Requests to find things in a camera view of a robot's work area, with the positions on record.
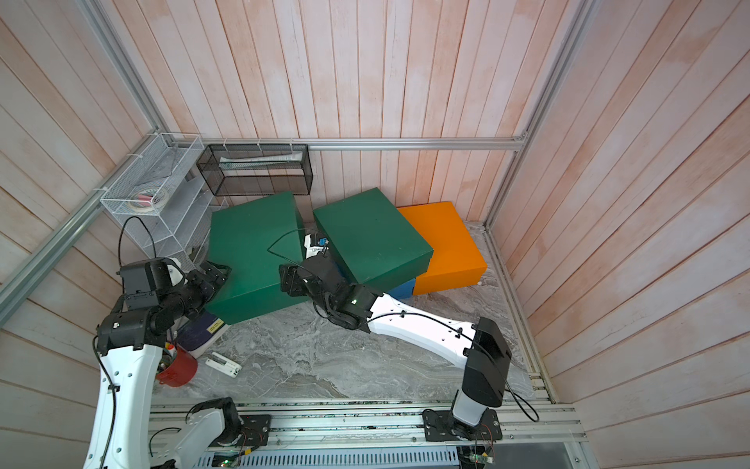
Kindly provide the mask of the small green shoebox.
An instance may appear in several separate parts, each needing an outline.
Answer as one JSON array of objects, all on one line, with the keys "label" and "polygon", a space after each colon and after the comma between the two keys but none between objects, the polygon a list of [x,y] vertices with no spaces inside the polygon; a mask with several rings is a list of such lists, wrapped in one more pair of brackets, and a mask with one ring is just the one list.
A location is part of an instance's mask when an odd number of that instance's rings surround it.
[{"label": "small green shoebox", "polygon": [[227,324],[305,302],[280,289],[279,267],[304,260],[304,223],[292,193],[277,193],[215,212],[207,259],[230,267],[208,313]]}]

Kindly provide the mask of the orange shoebox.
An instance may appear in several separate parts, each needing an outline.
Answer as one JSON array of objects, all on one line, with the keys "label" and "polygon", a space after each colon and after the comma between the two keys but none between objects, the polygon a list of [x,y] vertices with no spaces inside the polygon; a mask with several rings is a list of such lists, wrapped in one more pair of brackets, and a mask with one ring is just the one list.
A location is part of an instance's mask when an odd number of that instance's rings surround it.
[{"label": "orange shoebox", "polygon": [[415,279],[414,295],[480,282],[488,264],[451,202],[402,207],[400,214],[433,248],[429,268]]}]

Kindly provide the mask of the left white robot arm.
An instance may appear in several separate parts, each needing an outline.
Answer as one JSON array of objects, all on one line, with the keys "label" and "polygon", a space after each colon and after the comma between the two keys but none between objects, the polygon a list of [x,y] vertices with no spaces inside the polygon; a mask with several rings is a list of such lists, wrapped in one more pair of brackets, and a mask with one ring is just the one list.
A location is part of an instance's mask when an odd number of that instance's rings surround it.
[{"label": "left white robot arm", "polygon": [[150,409],[168,332],[181,318],[194,320],[224,286],[226,265],[204,262],[173,283],[175,261],[152,258],[121,267],[124,291],[99,325],[92,349],[101,371],[87,468],[191,468],[213,444],[230,446],[243,421],[230,398],[189,412],[162,455],[150,449]]}]

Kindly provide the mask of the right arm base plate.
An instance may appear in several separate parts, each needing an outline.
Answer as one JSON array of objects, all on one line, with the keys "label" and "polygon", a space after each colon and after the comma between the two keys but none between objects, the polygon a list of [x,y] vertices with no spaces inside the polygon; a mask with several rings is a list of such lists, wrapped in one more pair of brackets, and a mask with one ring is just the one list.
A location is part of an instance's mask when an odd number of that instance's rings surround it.
[{"label": "right arm base plate", "polygon": [[470,426],[453,417],[450,410],[432,410],[422,412],[425,439],[428,442],[483,441],[494,443],[503,439],[497,413],[488,408],[482,414],[480,423]]}]

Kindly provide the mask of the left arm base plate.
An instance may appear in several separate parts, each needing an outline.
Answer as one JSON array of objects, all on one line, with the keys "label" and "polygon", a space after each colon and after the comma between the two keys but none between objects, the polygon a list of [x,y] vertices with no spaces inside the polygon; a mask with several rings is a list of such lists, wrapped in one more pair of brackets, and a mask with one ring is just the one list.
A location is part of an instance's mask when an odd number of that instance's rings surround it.
[{"label": "left arm base plate", "polygon": [[249,414],[226,417],[222,412],[222,431],[208,443],[208,447],[265,447],[269,441],[271,416],[269,414]]}]

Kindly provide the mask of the blue shoebox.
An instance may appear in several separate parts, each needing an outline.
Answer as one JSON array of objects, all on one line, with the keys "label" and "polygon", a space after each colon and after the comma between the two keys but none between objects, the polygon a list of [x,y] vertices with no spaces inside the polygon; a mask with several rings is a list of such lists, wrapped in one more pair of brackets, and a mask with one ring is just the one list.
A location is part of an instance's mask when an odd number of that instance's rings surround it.
[{"label": "blue shoebox", "polygon": [[404,301],[405,299],[411,298],[414,294],[414,288],[416,279],[410,279],[402,285],[399,285],[388,291],[388,295],[394,297],[398,301]]}]

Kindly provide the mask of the large green shoebox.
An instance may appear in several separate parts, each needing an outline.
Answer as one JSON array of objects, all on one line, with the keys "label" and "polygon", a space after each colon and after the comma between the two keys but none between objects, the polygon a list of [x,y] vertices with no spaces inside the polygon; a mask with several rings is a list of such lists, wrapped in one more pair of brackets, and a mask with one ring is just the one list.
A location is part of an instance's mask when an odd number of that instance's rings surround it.
[{"label": "large green shoebox", "polygon": [[352,283],[391,291],[428,271],[434,250],[379,189],[314,210],[314,222]]}]

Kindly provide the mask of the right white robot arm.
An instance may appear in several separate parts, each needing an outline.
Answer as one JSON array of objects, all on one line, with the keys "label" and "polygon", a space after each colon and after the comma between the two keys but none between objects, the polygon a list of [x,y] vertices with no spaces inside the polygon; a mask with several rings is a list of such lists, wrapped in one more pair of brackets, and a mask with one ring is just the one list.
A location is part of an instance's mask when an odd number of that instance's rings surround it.
[{"label": "right white robot arm", "polygon": [[413,308],[367,285],[350,283],[322,253],[301,264],[281,265],[279,278],[282,292],[310,298],[314,310],[340,328],[400,339],[462,369],[450,410],[422,412],[427,440],[494,438],[489,419],[510,390],[512,352],[493,320],[458,322]]}]

